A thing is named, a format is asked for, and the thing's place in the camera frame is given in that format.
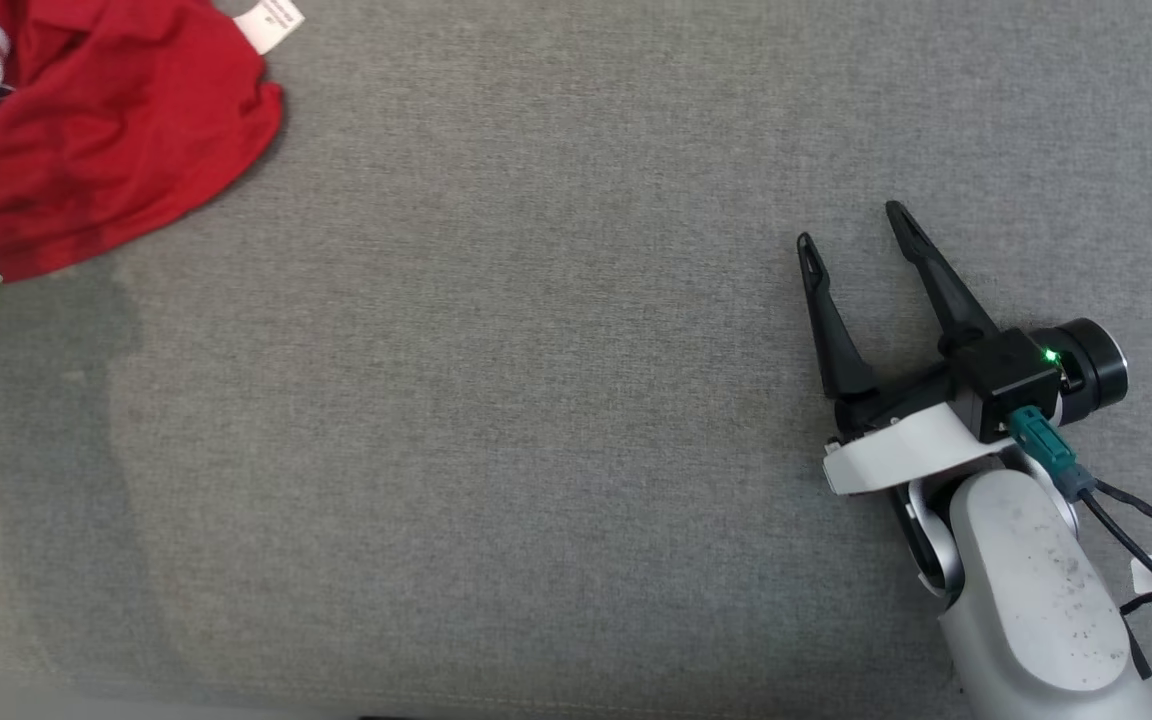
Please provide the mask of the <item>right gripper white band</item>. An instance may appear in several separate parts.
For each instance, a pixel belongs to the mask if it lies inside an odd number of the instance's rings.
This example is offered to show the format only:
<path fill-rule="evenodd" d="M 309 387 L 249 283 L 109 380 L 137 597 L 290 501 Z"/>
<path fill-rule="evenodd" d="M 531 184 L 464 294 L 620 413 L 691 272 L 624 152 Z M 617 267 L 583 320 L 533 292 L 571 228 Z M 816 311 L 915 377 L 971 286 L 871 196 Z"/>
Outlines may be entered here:
<path fill-rule="evenodd" d="M 905 205 L 888 200 L 884 211 L 940 323 L 938 351 L 954 355 L 1000 333 Z M 801 233 L 796 247 L 820 382 L 826 397 L 835 401 L 838 433 L 823 458 L 824 475 L 835 495 L 869 495 L 904 486 L 1011 446 L 1010 439 L 982 442 L 965 427 L 948 406 L 952 379 L 946 363 L 881 386 L 838 311 L 829 273 L 813 237 Z"/>

